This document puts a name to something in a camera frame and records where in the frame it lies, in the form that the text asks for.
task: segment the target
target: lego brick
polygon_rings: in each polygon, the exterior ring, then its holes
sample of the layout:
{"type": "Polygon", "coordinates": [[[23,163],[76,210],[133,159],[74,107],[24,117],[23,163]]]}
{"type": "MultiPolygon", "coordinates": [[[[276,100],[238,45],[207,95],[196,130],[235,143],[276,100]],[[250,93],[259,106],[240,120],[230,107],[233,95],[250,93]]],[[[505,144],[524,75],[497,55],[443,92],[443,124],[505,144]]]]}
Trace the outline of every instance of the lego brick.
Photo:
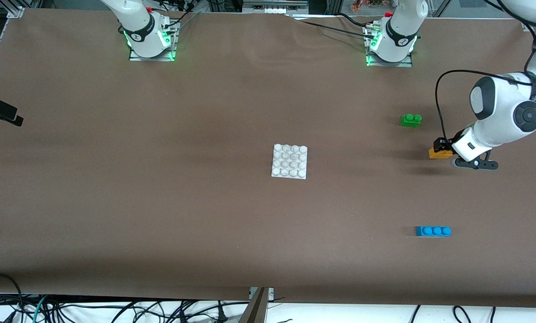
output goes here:
{"type": "Polygon", "coordinates": [[[403,127],[418,127],[421,124],[421,116],[416,114],[415,116],[411,113],[404,114],[401,119],[399,119],[399,125],[403,127]]]}
{"type": "Polygon", "coordinates": [[[450,227],[415,227],[417,237],[449,237],[450,227]]]}
{"type": "Polygon", "coordinates": [[[272,177],[305,179],[306,175],[306,146],[274,145],[272,177]]]}
{"type": "Polygon", "coordinates": [[[433,147],[429,150],[429,157],[431,159],[446,159],[451,156],[453,156],[453,152],[450,150],[442,150],[442,151],[438,151],[437,153],[433,149],[433,147]]]}

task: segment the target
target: brown table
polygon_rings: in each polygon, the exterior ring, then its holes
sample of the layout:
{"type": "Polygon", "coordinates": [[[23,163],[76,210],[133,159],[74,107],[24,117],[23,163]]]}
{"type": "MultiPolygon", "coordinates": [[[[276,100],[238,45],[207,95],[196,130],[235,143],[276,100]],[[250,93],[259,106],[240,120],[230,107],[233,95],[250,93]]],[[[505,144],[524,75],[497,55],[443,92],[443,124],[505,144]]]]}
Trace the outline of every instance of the brown table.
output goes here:
{"type": "MultiPolygon", "coordinates": [[[[173,63],[127,61],[117,27],[27,10],[1,43],[0,99],[25,121],[0,121],[0,272],[25,292],[536,306],[536,133],[494,172],[427,156],[436,78],[521,70],[518,22],[427,20],[409,69],[281,15],[202,14],[173,63]],[[275,143],[309,147],[307,180],[270,177],[275,143]]],[[[449,135],[477,79],[443,81],[449,135]]]]}

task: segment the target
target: white floor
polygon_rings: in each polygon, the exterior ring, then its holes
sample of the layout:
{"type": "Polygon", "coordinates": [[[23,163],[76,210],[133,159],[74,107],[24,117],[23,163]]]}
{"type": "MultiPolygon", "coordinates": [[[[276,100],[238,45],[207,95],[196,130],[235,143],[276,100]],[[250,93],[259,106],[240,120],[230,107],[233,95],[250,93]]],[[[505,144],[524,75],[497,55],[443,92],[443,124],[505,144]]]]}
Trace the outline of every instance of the white floor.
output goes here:
{"type": "MultiPolygon", "coordinates": [[[[106,303],[110,305],[126,305],[127,303],[106,303]]],[[[153,302],[143,303],[143,306],[150,306],[153,302]]],[[[187,311],[194,313],[216,305],[216,301],[202,301],[195,304],[187,311]]],[[[85,305],[100,305],[100,303],[86,303],[85,305]]],[[[179,305],[179,302],[166,302],[163,307],[166,313],[172,311],[179,305]]],[[[409,323],[415,305],[334,305],[334,304],[300,304],[300,303],[270,303],[266,315],[266,323],[282,323],[292,319],[290,323],[409,323]]],[[[225,315],[235,317],[241,315],[245,305],[225,306],[225,315]]],[[[491,315],[491,307],[465,306],[464,309],[471,318],[471,323],[487,323],[491,315]]],[[[151,310],[160,313],[159,307],[151,310]]],[[[118,309],[81,309],[69,307],[63,310],[76,323],[109,323],[118,313],[118,309]]],[[[3,321],[11,314],[9,306],[0,306],[0,321],[3,321]]],[[[207,312],[212,317],[217,317],[216,309],[207,312]]],[[[463,323],[467,319],[462,314],[458,315],[463,323]]],[[[127,310],[121,315],[116,323],[130,323],[134,317],[133,310],[127,310]]],[[[15,317],[14,323],[19,323],[20,317],[15,317]]],[[[208,317],[194,317],[190,323],[209,323],[212,321],[208,317]]],[[[138,323],[157,323],[159,318],[146,315],[138,320],[138,323]]],[[[429,306],[423,305],[415,318],[416,323],[454,323],[456,322],[452,306],[429,306]]],[[[495,314],[495,323],[536,323],[536,309],[498,307],[495,314]]]]}

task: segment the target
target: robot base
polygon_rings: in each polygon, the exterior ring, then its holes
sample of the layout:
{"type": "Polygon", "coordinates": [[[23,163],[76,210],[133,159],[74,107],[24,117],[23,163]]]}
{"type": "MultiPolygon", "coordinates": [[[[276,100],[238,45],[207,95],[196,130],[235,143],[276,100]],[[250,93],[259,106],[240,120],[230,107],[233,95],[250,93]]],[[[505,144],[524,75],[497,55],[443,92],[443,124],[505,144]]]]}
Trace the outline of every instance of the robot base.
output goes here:
{"type": "MultiPolygon", "coordinates": [[[[377,32],[380,30],[380,21],[376,20],[372,24],[368,24],[366,27],[363,27],[364,35],[372,35],[373,37],[377,38],[377,32]]],[[[384,67],[411,67],[411,55],[407,54],[407,56],[403,59],[403,61],[399,62],[390,62],[390,61],[384,61],[381,59],[374,51],[370,49],[372,42],[376,41],[376,39],[364,39],[364,45],[366,46],[366,65],[367,66],[384,66],[384,67]]]]}
{"type": "Polygon", "coordinates": [[[169,27],[165,30],[169,34],[170,43],[172,43],[168,48],[166,48],[162,53],[156,55],[155,57],[141,57],[130,49],[130,55],[128,57],[129,61],[175,61],[176,60],[176,48],[178,47],[178,33],[180,31],[180,23],[176,23],[174,26],[169,27]]]}

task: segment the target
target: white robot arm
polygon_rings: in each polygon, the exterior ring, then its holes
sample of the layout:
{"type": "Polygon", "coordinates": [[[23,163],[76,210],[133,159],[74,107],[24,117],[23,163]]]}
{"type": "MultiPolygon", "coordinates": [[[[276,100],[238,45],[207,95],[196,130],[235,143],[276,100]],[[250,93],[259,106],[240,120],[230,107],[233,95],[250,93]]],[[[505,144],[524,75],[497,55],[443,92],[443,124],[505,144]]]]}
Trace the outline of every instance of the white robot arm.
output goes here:
{"type": "Polygon", "coordinates": [[[489,151],[536,131],[536,0],[497,0],[503,10],[532,32],[532,53],[523,72],[485,76],[471,90],[471,109],[477,121],[452,139],[439,138],[434,151],[451,150],[459,158],[453,166],[496,169],[487,163],[489,151]],[[487,153],[485,159],[480,155],[487,153]]]}
{"type": "Polygon", "coordinates": [[[399,0],[393,16],[380,20],[379,36],[370,49],[384,61],[403,61],[413,50],[417,31],[427,17],[428,9],[425,0],[399,0]]]}
{"type": "Polygon", "coordinates": [[[170,47],[170,18],[149,12],[142,0],[101,0],[124,28],[131,49],[141,57],[155,57],[170,47]]]}

